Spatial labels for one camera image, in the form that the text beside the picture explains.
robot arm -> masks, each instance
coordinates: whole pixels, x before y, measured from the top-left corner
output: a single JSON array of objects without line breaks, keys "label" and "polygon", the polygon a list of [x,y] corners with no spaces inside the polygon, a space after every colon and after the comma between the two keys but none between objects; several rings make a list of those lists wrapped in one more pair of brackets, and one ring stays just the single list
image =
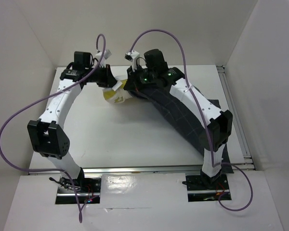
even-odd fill
[{"label": "robot arm", "polygon": [[[163,54],[158,49],[154,49],[145,53],[147,68],[143,69],[141,66],[134,67],[135,58],[138,59],[139,53],[132,51],[126,54],[125,58],[132,62],[132,66],[128,69],[128,81],[124,87],[125,90],[132,92],[144,92],[145,89],[163,89],[163,94],[169,94],[178,99],[184,106],[186,106],[190,112],[201,123],[203,131],[198,137],[201,146],[204,148],[204,164],[202,167],[201,175],[203,180],[207,183],[215,181],[221,172],[221,161],[223,150],[228,137],[231,134],[232,128],[232,114],[229,110],[225,112],[220,108],[211,104],[197,89],[193,87],[191,83],[189,85],[193,88],[202,113],[204,114],[207,129],[209,130],[210,137],[213,143],[214,151],[214,165],[212,166],[210,146],[205,132],[204,124],[201,114],[198,110],[195,100],[192,98],[189,89],[186,86],[186,80],[184,74],[176,67],[168,68],[167,63],[164,60]],[[169,113],[178,113],[180,109],[171,109]]]},{"label": "robot arm", "polygon": [[[111,73],[110,66],[105,64],[105,59],[110,54],[109,51],[106,51],[103,62],[86,81],[54,97],[39,119],[36,121],[31,120],[27,125],[33,150],[48,158],[56,168],[68,172],[79,187],[85,185],[88,180],[84,178],[82,168],[75,163],[69,153],[70,140],[63,131],[64,122],[74,100],[88,82],[95,82],[100,87],[105,88],[116,89],[120,87],[119,81],[116,81]],[[100,52],[95,57],[101,58]],[[57,92],[75,84],[92,70],[91,54],[75,52],[72,66],[72,70],[68,68],[61,74]],[[61,173],[61,176],[61,183],[70,185],[66,174]]]}]

red wire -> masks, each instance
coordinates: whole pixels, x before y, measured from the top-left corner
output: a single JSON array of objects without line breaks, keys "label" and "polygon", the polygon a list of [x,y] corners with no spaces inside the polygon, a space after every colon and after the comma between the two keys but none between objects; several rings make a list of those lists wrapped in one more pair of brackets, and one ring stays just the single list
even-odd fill
[{"label": "red wire", "polygon": [[90,188],[88,185],[86,185],[86,187],[88,188],[88,196],[87,196],[87,199],[89,198],[89,193],[90,193]]},{"label": "red wire", "polygon": [[[221,188],[223,189],[222,192],[219,192],[219,193],[217,192],[218,185],[221,186]],[[218,195],[223,194],[225,192],[225,187],[222,184],[220,184],[219,182],[218,182],[218,185],[216,185],[216,195],[215,196],[218,196]]]}]

white wall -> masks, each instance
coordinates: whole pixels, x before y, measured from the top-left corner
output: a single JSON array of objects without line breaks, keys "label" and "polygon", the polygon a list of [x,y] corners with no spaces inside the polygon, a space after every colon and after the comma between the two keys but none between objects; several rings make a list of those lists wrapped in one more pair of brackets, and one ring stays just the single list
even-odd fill
[{"label": "white wall", "polygon": [[[0,127],[18,109],[46,95],[54,66],[37,40],[19,7],[0,0]],[[37,118],[42,105],[23,113],[7,127],[2,145],[7,157],[27,167],[32,147],[26,131],[29,119]],[[0,157],[0,230],[3,230],[21,173]]]},{"label": "white wall", "polygon": [[[182,42],[189,64],[226,64],[256,0],[15,0],[56,65],[75,50],[95,53],[104,33],[112,65],[128,65],[124,53],[143,31],[161,28]],[[161,49],[181,64],[176,43],[163,34],[144,37],[140,52]]]},{"label": "white wall", "polygon": [[289,0],[259,0],[226,75],[249,148],[289,231]]}]

grid pattern cloth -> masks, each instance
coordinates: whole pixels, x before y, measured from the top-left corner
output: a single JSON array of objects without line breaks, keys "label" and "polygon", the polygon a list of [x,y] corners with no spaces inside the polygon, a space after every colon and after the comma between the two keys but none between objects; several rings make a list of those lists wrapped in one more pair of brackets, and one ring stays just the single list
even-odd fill
[{"label": "grid pattern cloth", "polygon": [[[199,136],[204,131],[204,128],[198,118],[181,101],[166,93],[163,89],[147,88],[139,92],[130,93],[133,96],[148,99],[176,131],[204,156],[204,147],[199,141]],[[221,108],[218,100],[209,101],[216,107]],[[227,144],[223,150],[222,162],[230,162]],[[230,166],[222,166],[222,172],[233,173],[233,170]]]}]

cable connector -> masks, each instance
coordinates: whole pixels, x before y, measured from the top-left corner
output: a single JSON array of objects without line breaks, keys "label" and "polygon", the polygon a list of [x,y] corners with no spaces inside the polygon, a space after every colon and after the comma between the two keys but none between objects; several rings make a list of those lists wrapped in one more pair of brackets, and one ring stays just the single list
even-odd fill
[{"label": "cable connector", "polygon": [[[101,51],[97,51],[97,54],[95,55],[97,60],[100,60],[101,56],[102,56],[102,52]],[[103,56],[103,58],[101,60],[101,63],[100,63],[100,67],[106,67],[106,59],[108,59],[110,56],[111,56],[110,50],[105,50],[104,56]]]},{"label": "cable connector", "polygon": [[137,66],[139,66],[140,54],[137,51],[131,51],[125,54],[124,58],[131,62],[131,68],[133,72],[136,71]]}]

